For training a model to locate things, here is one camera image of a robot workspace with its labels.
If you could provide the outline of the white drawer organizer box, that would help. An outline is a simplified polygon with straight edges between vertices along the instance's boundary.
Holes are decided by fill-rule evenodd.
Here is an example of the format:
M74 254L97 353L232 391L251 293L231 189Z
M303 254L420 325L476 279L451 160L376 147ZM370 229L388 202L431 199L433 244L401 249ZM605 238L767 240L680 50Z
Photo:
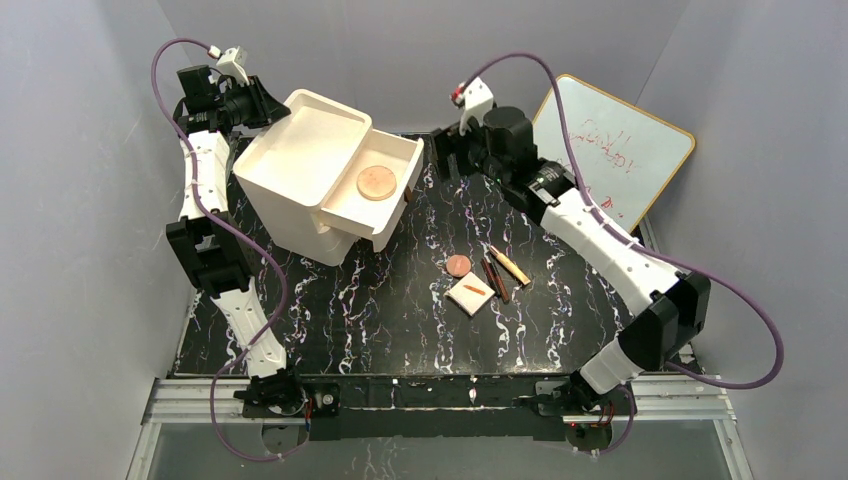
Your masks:
M321 209L359 153L372 118L306 89L283 102L290 114L262 129L233 174L273 243L338 266L355 236L321 220Z

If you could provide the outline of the large round pink compact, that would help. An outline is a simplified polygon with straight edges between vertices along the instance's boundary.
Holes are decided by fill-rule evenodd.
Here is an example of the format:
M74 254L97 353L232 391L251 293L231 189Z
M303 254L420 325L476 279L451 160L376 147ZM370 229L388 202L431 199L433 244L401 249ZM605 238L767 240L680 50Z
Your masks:
M382 201L391 197L397 188L394 172L386 166L373 165L359 172L356 179L359 194L370 201Z

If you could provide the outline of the white drawer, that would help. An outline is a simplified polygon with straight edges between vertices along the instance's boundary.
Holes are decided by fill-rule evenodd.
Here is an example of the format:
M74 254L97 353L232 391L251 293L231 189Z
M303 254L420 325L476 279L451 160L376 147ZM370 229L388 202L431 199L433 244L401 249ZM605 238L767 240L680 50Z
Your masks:
M322 222L383 250L422 171L424 141L372 130L321 208Z

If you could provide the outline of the small round pink compact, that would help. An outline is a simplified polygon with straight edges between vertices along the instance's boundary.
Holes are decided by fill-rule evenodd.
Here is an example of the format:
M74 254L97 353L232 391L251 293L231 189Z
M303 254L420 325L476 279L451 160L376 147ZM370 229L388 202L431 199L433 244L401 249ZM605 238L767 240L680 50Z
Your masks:
M446 272L455 278L462 278L472 270L472 262L465 255L452 255L445 264Z

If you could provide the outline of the white square makeup palette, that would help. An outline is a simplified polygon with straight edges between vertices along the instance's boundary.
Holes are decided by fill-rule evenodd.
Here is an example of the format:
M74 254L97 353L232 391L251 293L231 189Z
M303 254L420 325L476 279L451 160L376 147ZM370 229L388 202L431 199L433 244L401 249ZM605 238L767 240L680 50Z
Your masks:
M445 293L467 315L473 317L495 296L495 291L487 282L474 273L468 273L458 280Z

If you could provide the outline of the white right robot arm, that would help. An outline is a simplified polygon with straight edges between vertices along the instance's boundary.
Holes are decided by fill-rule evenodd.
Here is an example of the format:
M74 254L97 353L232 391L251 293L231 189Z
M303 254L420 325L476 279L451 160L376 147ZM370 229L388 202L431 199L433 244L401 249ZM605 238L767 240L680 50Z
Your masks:
M538 153L522 110L496 107L482 120L432 131L439 177L453 170L493 181L504 200L578 253L624 301L632 321L550 394L545 407L587 411L616 387L659 370L703 330L711 282L642 252L617 224L597 220L575 176Z

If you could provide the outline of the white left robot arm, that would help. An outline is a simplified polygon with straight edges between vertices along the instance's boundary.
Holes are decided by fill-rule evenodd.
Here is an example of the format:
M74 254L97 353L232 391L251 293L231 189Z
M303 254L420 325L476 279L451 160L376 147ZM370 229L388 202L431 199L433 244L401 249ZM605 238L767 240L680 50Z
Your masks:
M259 300L248 238L236 231L227 182L230 135L236 127L257 129L289 116L255 76L239 83L215 76L207 65L178 71L184 97L172 115L186 162L184 202L166 237L192 285L222 312L244 355L249 386L235 392L246 405L293 416L307 395L287 366Z

